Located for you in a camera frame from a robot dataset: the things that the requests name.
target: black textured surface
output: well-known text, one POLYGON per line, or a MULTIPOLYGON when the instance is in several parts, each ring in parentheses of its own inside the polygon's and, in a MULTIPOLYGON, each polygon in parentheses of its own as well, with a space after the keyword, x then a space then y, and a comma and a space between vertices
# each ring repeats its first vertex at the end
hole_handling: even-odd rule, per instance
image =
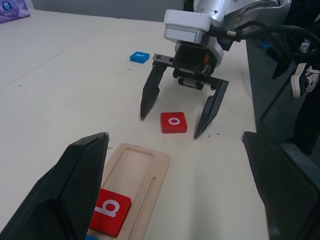
POLYGON ((69 145, 32 188, 0 240, 83 240, 98 199, 109 136, 105 132, 69 145))
POLYGON ((76 235, 84 239, 99 196, 107 146, 103 138, 83 152, 65 185, 60 201, 76 235))
POLYGON ((303 239, 319 193, 277 145, 245 133, 242 139, 259 195, 283 239, 303 239))

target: white shoelace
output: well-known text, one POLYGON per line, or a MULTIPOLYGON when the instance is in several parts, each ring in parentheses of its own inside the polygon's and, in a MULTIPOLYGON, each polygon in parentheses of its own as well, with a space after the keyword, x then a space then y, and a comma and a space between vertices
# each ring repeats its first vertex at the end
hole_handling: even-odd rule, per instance
POLYGON ((315 70, 312 69, 312 67, 310 66, 307 70, 306 70, 306 74, 309 73, 310 75, 308 75, 306 77, 306 79, 308 80, 309 84, 308 87, 306 88, 307 92, 312 92, 318 81, 319 81, 319 75, 320 75, 320 71, 319 70, 315 70))

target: wooden board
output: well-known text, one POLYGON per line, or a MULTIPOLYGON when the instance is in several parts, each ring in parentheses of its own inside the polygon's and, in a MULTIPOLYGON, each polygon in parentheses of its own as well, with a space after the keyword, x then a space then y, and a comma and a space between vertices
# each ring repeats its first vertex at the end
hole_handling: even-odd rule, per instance
POLYGON ((99 240, 142 240, 170 164, 166 153, 123 143, 104 167, 101 188, 131 199, 132 206, 117 238, 88 230, 99 240))

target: blue block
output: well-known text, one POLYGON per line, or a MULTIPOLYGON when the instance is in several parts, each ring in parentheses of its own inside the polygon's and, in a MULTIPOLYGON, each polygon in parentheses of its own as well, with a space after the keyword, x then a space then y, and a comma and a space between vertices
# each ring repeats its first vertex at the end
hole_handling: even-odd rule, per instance
POLYGON ((141 51, 136 51, 134 54, 130 56, 130 61, 131 62, 136 62, 140 64, 144 64, 148 59, 150 58, 149 53, 141 52, 141 51))
POLYGON ((87 235, 84 240, 98 240, 98 239, 95 238, 95 237, 87 235))

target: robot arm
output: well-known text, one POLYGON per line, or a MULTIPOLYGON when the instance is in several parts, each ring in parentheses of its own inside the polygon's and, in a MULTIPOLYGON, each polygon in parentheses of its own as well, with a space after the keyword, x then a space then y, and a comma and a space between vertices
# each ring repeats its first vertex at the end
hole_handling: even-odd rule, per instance
MULTIPOLYGON (((164 38, 177 43, 201 45, 210 50, 218 67, 224 52, 216 37, 206 34, 210 26, 235 29, 249 21, 259 20, 268 26, 279 25, 287 17, 291 0, 199 0, 195 12, 167 10, 164 38)), ((256 30, 255 26, 243 29, 256 30)))
POLYGON ((201 91, 210 86, 209 96, 194 132, 197 139, 218 114, 228 87, 228 81, 212 77, 234 41, 268 35, 283 59, 320 56, 320 39, 298 26, 280 25, 292 12, 297 0, 199 0, 195 12, 167 10, 164 38, 176 43, 174 57, 155 54, 151 73, 142 91, 140 118, 145 119, 156 102, 159 83, 167 68, 174 68, 173 77, 181 86, 201 91), (276 39, 278 33, 282 43, 276 39), (286 34, 300 34, 316 48, 307 53, 291 50, 286 34))

